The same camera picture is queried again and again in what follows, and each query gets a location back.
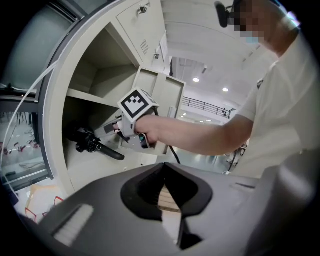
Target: lock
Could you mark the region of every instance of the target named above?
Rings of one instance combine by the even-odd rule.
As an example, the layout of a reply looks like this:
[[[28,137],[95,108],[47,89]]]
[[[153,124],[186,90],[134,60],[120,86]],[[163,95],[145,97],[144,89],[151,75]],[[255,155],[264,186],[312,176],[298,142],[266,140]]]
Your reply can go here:
[[[138,14],[145,14],[147,12],[147,7],[145,6],[141,6],[139,9],[138,9]]]

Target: man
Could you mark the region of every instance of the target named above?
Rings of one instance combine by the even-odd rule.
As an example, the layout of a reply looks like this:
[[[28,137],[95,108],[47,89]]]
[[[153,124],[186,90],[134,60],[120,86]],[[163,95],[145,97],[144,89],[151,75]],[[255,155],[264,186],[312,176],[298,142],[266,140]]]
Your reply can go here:
[[[160,141],[210,156],[232,152],[250,138],[233,173],[260,178],[267,167],[279,165],[305,148],[302,129],[296,129],[300,124],[292,117],[309,92],[318,93],[315,88],[319,85],[319,72],[303,35],[279,6],[269,0],[235,3],[234,17],[238,20],[234,24],[238,22],[242,31],[252,31],[263,46],[279,57],[264,79],[252,88],[242,109],[223,126],[147,115],[137,121],[135,129],[147,134],[150,143]]]

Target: white t-shirt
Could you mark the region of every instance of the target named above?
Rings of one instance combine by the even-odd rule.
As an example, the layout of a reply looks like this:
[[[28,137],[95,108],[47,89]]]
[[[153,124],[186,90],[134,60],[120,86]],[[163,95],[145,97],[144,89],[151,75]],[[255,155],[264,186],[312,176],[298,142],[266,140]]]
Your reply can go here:
[[[238,112],[254,124],[249,147],[232,174],[260,178],[267,167],[319,147],[319,87],[318,64],[300,32]]]

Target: ceiling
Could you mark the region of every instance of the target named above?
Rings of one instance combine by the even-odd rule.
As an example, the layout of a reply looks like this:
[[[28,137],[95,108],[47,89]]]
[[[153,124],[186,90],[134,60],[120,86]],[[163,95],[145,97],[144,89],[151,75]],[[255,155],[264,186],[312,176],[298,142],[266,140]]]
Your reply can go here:
[[[233,0],[220,0],[225,6]],[[188,86],[211,91],[242,105],[250,88],[277,60],[275,54],[220,27],[215,0],[162,0],[173,75]],[[198,77],[200,82],[193,82]]]

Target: gray plastic housing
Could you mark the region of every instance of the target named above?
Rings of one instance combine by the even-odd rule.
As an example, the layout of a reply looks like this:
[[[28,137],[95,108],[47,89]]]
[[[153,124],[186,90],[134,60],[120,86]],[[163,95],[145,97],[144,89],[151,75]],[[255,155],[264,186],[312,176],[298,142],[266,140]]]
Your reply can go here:
[[[315,198],[319,155],[320,150],[314,150],[291,156],[280,166],[267,168],[260,180],[166,163],[168,168],[202,179],[213,191],[200,214],[183,220],[181,228],[187,225],[202,240],[185,250],[173,243],[161,221],[136,216],[121,199],[127,181],[163,164],[96,180],[53,208],[39,226],[32,224],[33,229],[59,255],[262,255]],[[94,212],[72,246],[65,246],[65,251],[63,246],[53,246],[57,241],[50,237],[82,204],[92,206]]]

